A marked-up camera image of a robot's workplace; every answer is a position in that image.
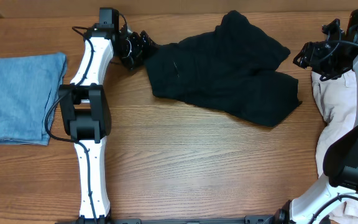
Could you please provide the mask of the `black shorts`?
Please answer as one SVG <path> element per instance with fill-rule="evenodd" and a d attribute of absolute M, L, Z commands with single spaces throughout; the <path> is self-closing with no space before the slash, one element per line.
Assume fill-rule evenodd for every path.
<path fill-rule="evenodd" d="M 145 61 L 152 93 L 274 127 L 301 105 L 278 67 L 290 50 L 230 11 L 212 32 L 161 46 Z"/>

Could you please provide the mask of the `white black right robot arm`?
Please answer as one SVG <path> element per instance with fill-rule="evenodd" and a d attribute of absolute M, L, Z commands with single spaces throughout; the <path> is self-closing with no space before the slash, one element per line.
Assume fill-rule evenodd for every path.
<path fill-rule="evenodd" d="M 323 174 L 300 197 L 288 201 L 265 223 L 321 223 L 347 199 L 358 201 L 358 9 L 351 12 L 347 30 L 339 19 L 322 27 L 327 39 L 307 42 L 293 63 L 311 67 L 321 81 L 335 79 L 353 70 L 357 83 L 357 108 L 354 127 L 328 148 Z"/>

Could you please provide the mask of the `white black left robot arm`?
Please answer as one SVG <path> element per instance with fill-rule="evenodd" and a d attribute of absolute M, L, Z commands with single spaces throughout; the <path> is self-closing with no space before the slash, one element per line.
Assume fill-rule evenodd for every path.
<path fill-rule="evenodd" d="M 157 44 L 145 31 L 136 33 L 123 15 L 102 7 L 99 21 L 82 33 L 85 52 L 68 85 L 60 85 L 58 103 L 63 126 L 74 144 L 81 186 L 81 205 L 76 223 L 112 223 L 105 177 L 105 150 L 111 132 L 111 113 L 103 88 L 107 68 L 118 57 L 128 70 L 142 66 L 155 53 Z"/>

